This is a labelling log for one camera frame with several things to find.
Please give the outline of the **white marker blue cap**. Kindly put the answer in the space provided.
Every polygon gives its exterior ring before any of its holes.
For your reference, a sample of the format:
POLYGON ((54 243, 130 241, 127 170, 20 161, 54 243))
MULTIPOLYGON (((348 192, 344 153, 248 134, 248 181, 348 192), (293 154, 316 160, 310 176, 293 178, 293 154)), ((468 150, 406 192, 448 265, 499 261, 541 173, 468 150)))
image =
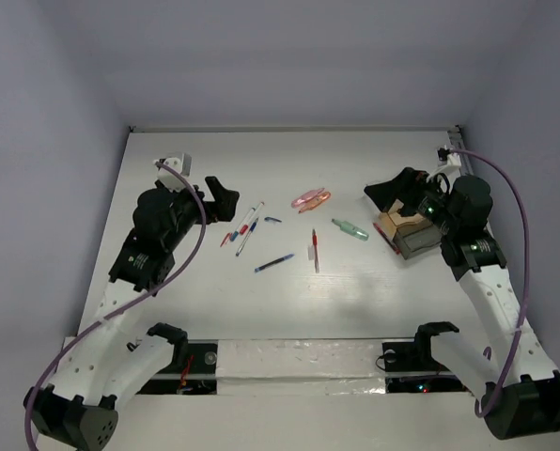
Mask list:
POLYGON ((251 219, 251 217, 253 216, 253 213, 255 212, 255 208, 251 207, 246 214, 244 215, 244 217, 241 219, 240 223, 237 225, 236 229, 234 230, 234 232, 231 235, 230 240, 234 241, 235 239, 238 238, 238 236, 242 233, 242 230, 245 227, 248 227, 248 223, 251 219))

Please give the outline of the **blue ballpoint pen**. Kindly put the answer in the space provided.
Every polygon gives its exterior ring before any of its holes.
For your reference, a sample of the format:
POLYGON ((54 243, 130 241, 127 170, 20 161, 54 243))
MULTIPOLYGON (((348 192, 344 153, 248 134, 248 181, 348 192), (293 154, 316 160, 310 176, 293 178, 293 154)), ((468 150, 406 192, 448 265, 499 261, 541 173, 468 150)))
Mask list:
POLYGON ((237 252, 235 254, 235 257, 239 257, 246 245, 246 243, 248 242, 248 240, 250 239, 251 235, 253 234, 255 228, 257 227, 257 223, 258 223, 258 217, 253 221, 253 223, 249 226, 248 230, 246 231, 243 240, 239 246, 239 248, 237 249, 237 252))

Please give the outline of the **green correction tape pen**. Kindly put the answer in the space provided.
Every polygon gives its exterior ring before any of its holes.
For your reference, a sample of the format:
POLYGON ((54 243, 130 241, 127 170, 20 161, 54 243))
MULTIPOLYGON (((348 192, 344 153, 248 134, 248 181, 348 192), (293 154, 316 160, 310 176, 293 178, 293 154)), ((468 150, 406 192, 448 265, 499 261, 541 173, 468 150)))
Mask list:
POLYGON ((343 233, 346 233, 360 241, 367 241, 369 238, 369 234, 366 231, 348 221, 333 218, 332 223, 337 226, 343 233))

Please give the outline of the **orange highlighter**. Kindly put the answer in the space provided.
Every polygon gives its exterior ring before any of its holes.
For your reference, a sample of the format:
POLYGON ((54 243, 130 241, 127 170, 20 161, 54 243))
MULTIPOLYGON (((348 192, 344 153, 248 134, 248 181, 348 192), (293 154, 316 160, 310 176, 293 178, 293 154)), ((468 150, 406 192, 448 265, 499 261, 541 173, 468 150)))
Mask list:
POLYGON ((328 192, 328 191, 317 194, 311 200, 308 200, 307 202, 305 202, 302 207, 300 207, 299 213, 302 214, 302 213, 305 213, 307 211, 311 211, 311 210, 316 209, 321 204, 323 204, 324 202, 329 200, 330 197, 331 197, 331 193, 328 192))

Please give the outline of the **pink highlighter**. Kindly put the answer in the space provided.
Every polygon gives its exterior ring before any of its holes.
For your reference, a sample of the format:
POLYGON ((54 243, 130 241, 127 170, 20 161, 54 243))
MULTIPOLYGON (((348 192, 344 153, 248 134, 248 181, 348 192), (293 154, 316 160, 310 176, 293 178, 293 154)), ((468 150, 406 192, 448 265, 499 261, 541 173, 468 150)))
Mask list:
POLYGON ((297 197, 291 202, 291 207, 294 209, 299 208, 300 206, 311 201, 313 198, 315 198, 317 195, 323 192, 324 192, 324 188, 318 188, 318 189, 310 190, 304 194, 301 194, 299 197, 297 197))

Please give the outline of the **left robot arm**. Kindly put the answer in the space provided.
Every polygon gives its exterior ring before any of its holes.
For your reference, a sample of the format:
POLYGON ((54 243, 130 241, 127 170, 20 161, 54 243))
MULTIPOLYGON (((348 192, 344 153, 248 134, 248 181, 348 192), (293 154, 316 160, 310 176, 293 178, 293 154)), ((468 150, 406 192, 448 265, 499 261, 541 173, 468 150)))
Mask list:
POLYGON ((122 407, 158 372, 182 370, 190 360, 188 335, 157 322, 133 331, 146 307, 139 296, 156 294, 175 265, 173 253, 194 225, 233 220, 240 198, 214 176, 205 179, 213 196, 175 178, 159 179, 141 193, 133 227, 109 272, 95 312, 97 327, 62 358, 50 379, 23 402, 42 435, 76 450, 102 450, 112 439, 122 407))

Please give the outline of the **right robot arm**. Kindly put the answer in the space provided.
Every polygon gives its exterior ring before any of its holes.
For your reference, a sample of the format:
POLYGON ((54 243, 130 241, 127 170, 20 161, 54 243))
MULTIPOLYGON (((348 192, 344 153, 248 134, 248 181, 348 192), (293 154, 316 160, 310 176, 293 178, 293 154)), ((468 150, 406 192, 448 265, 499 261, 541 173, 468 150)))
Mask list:
POLYGON ((476 409, 499 440, 560 431, 560 371, 538 342, 510 283, 506 258, 487 229, 490 186, 476 176, 455 179, 449 191, 442 177, 411 167, 394 179, 365 187, 382 212, 400 203, 441 232, 445 264, 474 306, 490 352, 481 354, 449 321, 418 327, 412 342, 385 346, 387 371, 417 363, 446 369, 476 399, 476 409))

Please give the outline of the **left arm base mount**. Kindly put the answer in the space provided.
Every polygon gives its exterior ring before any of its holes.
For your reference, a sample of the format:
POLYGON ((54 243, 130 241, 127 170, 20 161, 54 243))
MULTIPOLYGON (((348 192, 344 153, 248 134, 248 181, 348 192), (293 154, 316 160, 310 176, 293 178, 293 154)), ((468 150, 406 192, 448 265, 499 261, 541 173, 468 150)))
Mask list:
POLYGON ((193 341, 177 327, 159 322, 147 331, 149 336, 162 337, 174 347, 171 361, 159 374, 179 375, 186 367, 190 374, 214 375, 217 365, 217 341, 193 341))

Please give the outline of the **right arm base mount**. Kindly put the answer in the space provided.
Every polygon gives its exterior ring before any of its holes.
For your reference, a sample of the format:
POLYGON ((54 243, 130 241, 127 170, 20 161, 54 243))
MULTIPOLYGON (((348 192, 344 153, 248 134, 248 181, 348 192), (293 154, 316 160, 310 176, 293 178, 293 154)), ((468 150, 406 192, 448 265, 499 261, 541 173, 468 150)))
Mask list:
POLYGON ((411 341, 392 341, 382 344, 382 354, 376 360, 376 367, 385 373, 435 372, 446 367, 433 359, 430 340, 445 333, 458 333, 459 328, 449 321, 422 324, 411 341))

